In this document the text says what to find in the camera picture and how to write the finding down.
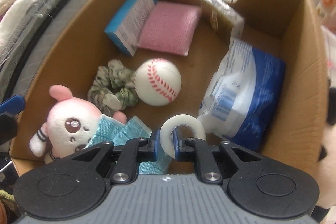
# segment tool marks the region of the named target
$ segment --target cardboard box wall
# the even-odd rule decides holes
[[[18,135],[11,156],[22,174],[43,164],[29,149],[29,140],[45,122],[55,103],[51,85],[65,85],[74,96],[85,99],[98,66],[113,58],[137,69],[145,60],[161,57],[172,61],[182,76],[177,99],[164,107],[143,102],[125,110],[137,115],[150,128],[173,115],[197,117],[200,102],[228,45],[201,20],[188,57],[138,50],[134,58],[123,56],[104,33],[104,28],[125,0],[90,0],[59,36],[26,96],[26,109],[19,116]],[[199,5],[200,0],[165,0]],[[287,69],[277,112],[269,126],[261,153],[313,174],[320,153],[327,111],[325,50],[311,0],[238,0],[233,8],[245,17],[242,39],[280,57]],[[218,143],[212,135],[210,143]],[[191,172],[190,165],[173,163],[169,172]]]

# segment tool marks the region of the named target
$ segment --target barcode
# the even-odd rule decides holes
[[[217,103],[212,108],[211,115],[223,121],[226,121],[233,107],[237,94],[227,88],[224,88],[217,98]]]

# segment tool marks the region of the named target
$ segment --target mattress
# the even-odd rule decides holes
[[[0,71],[0,100],[25,95],[60,33],[88,0],[36,0],[9,44],[15,45]]]

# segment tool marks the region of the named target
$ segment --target pink square sponge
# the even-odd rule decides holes
[[[201,8],[159,1],[142,29],[139,48],[187,56]]]

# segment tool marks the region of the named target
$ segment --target light blue cloth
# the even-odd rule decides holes
[[[87,147],[103,141],[113,141],[114,145],[124,145],[128,140],[144,137],[149,138],[150,130],[137,116],[134,116],[126,124],[102,115],[98,124],[97,132],[93,135]],[[140,163],[139,173],[151,175],[163,175],[167,173],[171,157],[166,155],[158,143],[157,161]]]

